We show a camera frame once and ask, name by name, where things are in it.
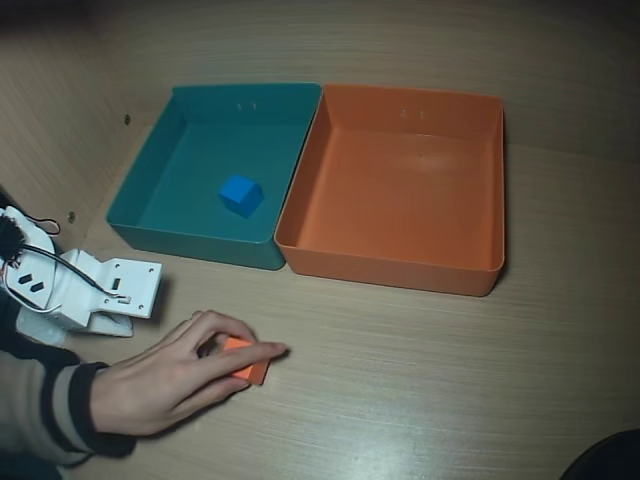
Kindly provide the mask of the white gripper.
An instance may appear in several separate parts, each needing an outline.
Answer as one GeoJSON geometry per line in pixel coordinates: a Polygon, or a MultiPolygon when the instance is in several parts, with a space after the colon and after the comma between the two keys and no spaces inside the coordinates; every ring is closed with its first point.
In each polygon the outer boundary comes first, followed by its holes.
{"type": "Polygon", "coordinates": [[[47,319],[68,331],[130,338],[134,334],[129,316],[99,312],[109,303],[100,289],[60,262],[55,263],[54,285],[47,309],[47,319]]]}

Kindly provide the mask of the person's bare hand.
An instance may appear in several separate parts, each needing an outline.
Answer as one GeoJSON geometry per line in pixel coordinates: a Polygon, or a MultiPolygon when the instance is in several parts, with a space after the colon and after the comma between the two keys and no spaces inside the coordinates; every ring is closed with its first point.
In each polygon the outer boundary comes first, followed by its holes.
{"type": "Polygon", "coordinates": [[[97,373],[93,424],[99,433],[160,433],[248,388],[235,372],[287,351],[258,341],[238,319],[197,311],[143,353],[97,373]]]}

